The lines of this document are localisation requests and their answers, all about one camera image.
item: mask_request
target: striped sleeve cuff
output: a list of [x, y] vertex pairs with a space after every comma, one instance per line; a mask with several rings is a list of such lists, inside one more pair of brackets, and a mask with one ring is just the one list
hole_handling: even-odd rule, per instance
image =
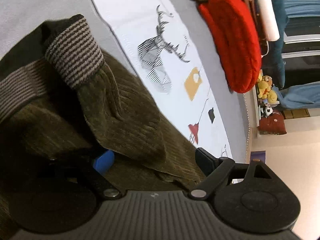
[[104, 64], [102, 52], [81, 14], [59, 26], [46, 44], [46, 60], [72, 89], [90, 79]]

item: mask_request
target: red knit pillow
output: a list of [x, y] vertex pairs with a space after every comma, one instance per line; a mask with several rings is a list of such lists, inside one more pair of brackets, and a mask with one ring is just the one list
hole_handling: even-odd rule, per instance
[[258, 34], [242, 0], [209, 0], [199, 10], [212, 33], [230, 88], [249, 91], [261, 68]]

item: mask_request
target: yellow stuffed toy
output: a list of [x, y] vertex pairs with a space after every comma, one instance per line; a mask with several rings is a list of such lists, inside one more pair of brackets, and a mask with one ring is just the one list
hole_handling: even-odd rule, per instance
[[262, 80], [267, 82], [270, 87], [272, 86], [272, 78], [270, 76], [263, 76]]
[[261, 71], [259, 72], [259, 76], [258, 76], [258, 80], [257, 83], [260, 82], [262, 80], [262, 75], [261, 75]]
[[258, 82], [258, 88], [259, 88], [258, 98], [266, 99], [268, 92], [271, 90], [271, 87], [269, 86], [268, 82], [261, 80], [260, 82]]
[[271, 89], [267, 95], [267, 99], [270, 105], [275, 104], [278, 99], [277, 93]]

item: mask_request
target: silver screw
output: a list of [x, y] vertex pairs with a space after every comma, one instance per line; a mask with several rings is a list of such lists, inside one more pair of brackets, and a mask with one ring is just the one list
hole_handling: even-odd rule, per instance
[[150, 196], [153, 198], [156, 198], [156, 197], [159, 197], [159, 194], [155, 192], [155, 193], [152, 193]]
[[103, 194], [106, 197], [116, 197], [119, 195], [119, 191], [115, 188], [108, 188], [106, 190], [103, 191]]
[[207, 195], [207, 193], [202, 189], [195, 189], [191, 191], [191, 196], [195, 198], [203, 198]]

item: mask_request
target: ribbed plastic surface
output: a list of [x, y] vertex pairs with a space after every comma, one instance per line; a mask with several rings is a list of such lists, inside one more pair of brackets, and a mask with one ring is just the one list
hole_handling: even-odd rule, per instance
[[268, 236], [239, 232], [223, 224], [208, 203], [193, 201], [182, 191], [129, 191], [105, 201], [81, 227], [58, 235], [20, 230], [12, 240], [296, 240], [290, 231]]

